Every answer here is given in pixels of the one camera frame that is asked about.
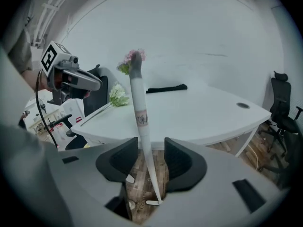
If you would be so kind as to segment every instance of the black office chair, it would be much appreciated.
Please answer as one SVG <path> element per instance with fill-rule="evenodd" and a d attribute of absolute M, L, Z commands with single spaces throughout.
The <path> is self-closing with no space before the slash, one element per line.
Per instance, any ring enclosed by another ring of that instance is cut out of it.
<path fill-rule="evenodd" d="M 268 148 L 267 152 L 269 153 L 274 145 L 276 140 L 279 141 L 281 147 L 284 150 L 282 157 L 286 154 L 285 145 L 281 139 L 281 136 L 284 134 L 284 131 L 290 133 L 298 133 L 298 128 L 296 126 L 295 120 L 300 116 L 300 113 L 303 111 L 302 108 L 297 107 L 298 113 L 293 120 L 288 117 L 289 108 L 290 108 L 290 94 L 291 94 L 291 85 L 286 74 L 275 73 L 275 78 L 271 79 L 271 84 L 274 91 L 274 104 L 270 108 L 271 119 L 273 122 L 277 123 L 278 131 L 275 131 L 272 127 L 269 127 L 267 131 L 259 130 L 258 133 L 266 133 L 274 137 L 271 146 Z"/>
<path fill-rule="evenodd" d="M 107 104 L 108 79 L 107 76 L 99 76 L 99 66 L 100 65 L 97 65 L 94 69 L 88 71 L 94 76 L 100 78 L 100 80 L 102 81 L 102 85 L 100 86 L 100 89 L 98 91 L 92 91 L 89 97 L 83 99 L 85 117 Z M 61 119 L 52 122 L 50 126 L 53 127 L 63 122 L 69 128 L 69 130 L 66 132 L 66 135 L 68 137 L 77 136 L 66 146 L 65 150 L 83 148 L 87 144 L 87 141 L 84 139 L 83 136 L 71 131 L 72 124 L 68 121 L 70 117 L 71 114 L 64 116 Z"/>
<path fill-rule="evenodd" d="M 285 161 L 288 162 L 289 165 L 284 168 L 277 154 L 273 154 L 270 159 L 275 159 L 278 167 L 263 165 L 258 169 L 260 172 L 263 169 L 267 169 L 268 171 L 279 174 L 280 176 L 277 181 L 277 185 L 281 188 L 289 187 L 292 176 L 296 170 L 299 169 L 301 164 L 301 155 L 303 154 L 303 137 L 300 132 L 299 134 L 285 132 L 284 141 L 287 148 Z"/>

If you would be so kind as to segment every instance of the office chair armrest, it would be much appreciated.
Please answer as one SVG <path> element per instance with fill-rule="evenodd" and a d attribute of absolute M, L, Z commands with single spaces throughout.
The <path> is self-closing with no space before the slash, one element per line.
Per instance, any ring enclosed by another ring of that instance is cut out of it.
<path fill-rule="evenodd" d="M 72 124 L 68 121 L 68 119 L 71 117 L 71 114 L 68 114 L 64 117 L 62 117 L 61 119 L 55 121 L 55 122 L 51 122 L 50 123 L 50 127 L 54 127 L 55 125 L 59 124 L 59 123 L 64 123 L 69 129 L 72 127 Z"/>
<path fill-rule="evenodd" d="M 297 119 L 299 118 L 299 116 L 300 116 L 300 113 L 303 111 L 303 109 L 300 108 L 300 107 L 298 107 L 298 106 L 297 106 L 297 109 L 298 109 L 298 113 L 297 113 L 297 115 L 295 116 L 294 120 L 297 120 Z"/>
<path fill-rule="evenodd" d="M 281 99 L 281 98 L 276 98 L 276 100 L 280 103 L 287 103 L 285 100 Z"/>

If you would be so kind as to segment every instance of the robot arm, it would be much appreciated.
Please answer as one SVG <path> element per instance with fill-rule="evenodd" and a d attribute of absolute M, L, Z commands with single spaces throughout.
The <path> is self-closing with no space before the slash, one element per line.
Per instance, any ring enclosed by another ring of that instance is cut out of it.
<path fill-rule="evenodd" d="M 61 105 L 69 98 L 83 99 L 88 91 L 100 89 L 102 81 L 79 68 L 78 57 L 61 44 L 51 41 L 40 61 L 47 76 L 47 84 L 53 89 L 53 99 L 48 103 Z M 62 83 L 56 86 L 54 76 L 62 73 Z"/>

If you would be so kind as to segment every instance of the wooden floor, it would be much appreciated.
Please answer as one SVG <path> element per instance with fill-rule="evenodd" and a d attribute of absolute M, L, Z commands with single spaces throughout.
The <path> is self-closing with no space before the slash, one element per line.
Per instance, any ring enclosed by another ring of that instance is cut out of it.
<path fill-rule="evenodd" d="M 267 130 L 268 126 L 263 124 L 259 128 Z M 235 145 L 236 141 L 237 138 L 234 138 L 221 143 L 210 145 L 208 147 L 229 152 Z M 277 153 L 278 156 L 281 156 L 283 151 L 282 148 L 275 143 L 272 151 L 270 153 L 267 153 L 267 148 L 271 142 L 272 136 L 263 133 L 261 135 L 258 135 L 258 133 L 256 133 L 250 141 L 249 146 L 247 146 L 246 149 L 240 154 L 239 158 L 253 169 L 256 169 L 256 153 L 258 156 L 258 166 L 269 164 L 271 166 L 277 167 L 276 162 L 274 160 L 270 160 L 270 156 L 273 153 Z M 169 180 L 167 165 L 164 161 L 164 150 L 153 151 L 153 159 L 155 162 L 160 193 L 163 199 L 165 194 L 165 186 Z M 287 163 L 284 159 L 281 159 L 281 161 L 284 166 L 287 166 Z M 274 183 L 277 182 L 278 176 L 276 174 L 266 169 L 262 171 L 262 174 Z M 153 191 L 152 183 L 144 161 L 144 155 L 141 150 L 139 151 L 138 159 L 133 166 L 130 175 L 135 178 L 134 183 L 126 183 L 128 199 L 131 202 L 131 206 L 133 206 L 133 209 L 131 210 L 132 218 L 133 222 L 142 224 L 157 209 L 157 206 L 146 205 L 146 201 L 157 200 L 157 198 Z"/>

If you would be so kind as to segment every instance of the black slot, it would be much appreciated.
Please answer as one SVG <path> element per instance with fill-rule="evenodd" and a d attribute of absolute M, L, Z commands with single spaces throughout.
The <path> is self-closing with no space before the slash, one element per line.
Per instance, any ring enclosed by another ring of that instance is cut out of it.
<path fill-rule="evenodd" d="M 67 164 L 67 163 L 70 163 L 70 162 L 73 162 L 73 161 L 76 161 L 76 160 L 79 160 L 79 158 L 75 157 L 75 156 L 66 157 L 66 158 L 62 159 L 62 161 L 63 161 L 64 164 Z"/>
<path fill-rule="evenodd" d="M 232 183 L 251 213 L 260 208 L 266 201 L 257 190 L 247 181 L 238 180 Z"/>

